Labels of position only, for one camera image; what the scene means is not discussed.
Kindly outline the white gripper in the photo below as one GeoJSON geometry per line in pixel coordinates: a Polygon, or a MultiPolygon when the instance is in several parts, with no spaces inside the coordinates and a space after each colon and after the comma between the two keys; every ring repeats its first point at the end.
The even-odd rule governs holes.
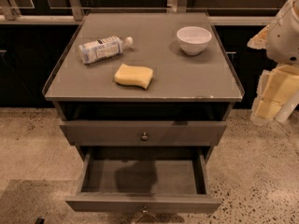
{"type": "Polygon", "coordinates": [[[268,124],[299,90],[299,66],[283,64],[273,69],[262,93],[253,101],[250,120],[257,126],[268,124]]]}

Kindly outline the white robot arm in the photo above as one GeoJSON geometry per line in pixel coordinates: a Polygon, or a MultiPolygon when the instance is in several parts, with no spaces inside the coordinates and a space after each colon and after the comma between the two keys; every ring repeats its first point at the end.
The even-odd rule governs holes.
{"type": "Polygon", "coordinates": [[[271,71],[263,70],[259,78],[250,119],[258,126],[273,119],[283,122],[298,106],[299,0],[288,0],[247,46],[265,49],[266,56],[277,63],[271,71]]]}

